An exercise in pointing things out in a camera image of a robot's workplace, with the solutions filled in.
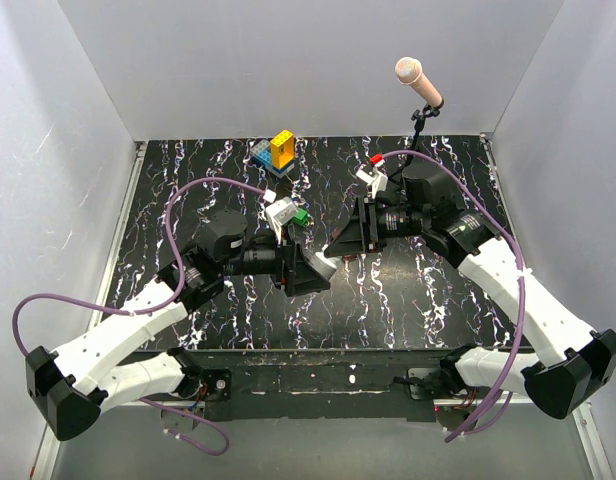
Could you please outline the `white vitamin pill bottle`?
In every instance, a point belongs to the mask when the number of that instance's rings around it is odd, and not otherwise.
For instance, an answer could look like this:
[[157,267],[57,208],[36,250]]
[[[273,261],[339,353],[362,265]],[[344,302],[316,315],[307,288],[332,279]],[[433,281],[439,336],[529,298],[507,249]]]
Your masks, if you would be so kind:
[[326,258],[322,251],[314,252],[309,255],[308,264],[325,281],[329,281],[340,267],[340,259]]

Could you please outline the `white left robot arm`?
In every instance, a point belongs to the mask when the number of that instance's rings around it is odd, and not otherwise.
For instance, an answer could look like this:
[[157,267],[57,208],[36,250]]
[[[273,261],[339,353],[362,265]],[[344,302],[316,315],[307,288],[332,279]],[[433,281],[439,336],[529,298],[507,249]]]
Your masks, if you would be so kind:
[[214,382],[229,381],[227,371],[206,371],[185,353],[171,348],[148,360],[126,358],[162,330],[186,319],[219,295],[227,275],[268,275],[289,296],[321,292],[337,270],[322,253],[306,252],[287,229],[264,229],[246,237],[248,222],[223,210],[182,251],[183,264],[171,263],[126,307],[53,351],[39,346],[25,358],[27,390],[60,441],[75,438],[98,417],[119,405],[166,394],[181,400]]

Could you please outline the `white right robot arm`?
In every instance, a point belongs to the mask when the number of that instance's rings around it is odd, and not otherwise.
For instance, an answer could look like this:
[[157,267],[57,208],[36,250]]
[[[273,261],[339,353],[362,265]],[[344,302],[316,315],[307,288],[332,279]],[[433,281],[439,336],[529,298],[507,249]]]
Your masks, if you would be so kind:
[[378,253],[390,239],[419,237],[478,285],[533,348],[524,354],[460,347],[419,387],[457,398],[474,388],[498,387],[563,419],[608,382],[616,367],[613,330],[595,330],[519,267],[501,230],[481,211],[461,206],[457,182],[440,166],[411,164],[395,188],[381,170],[383,163],[376,156],[357,170],[368,192],[357,199],[325,256]]

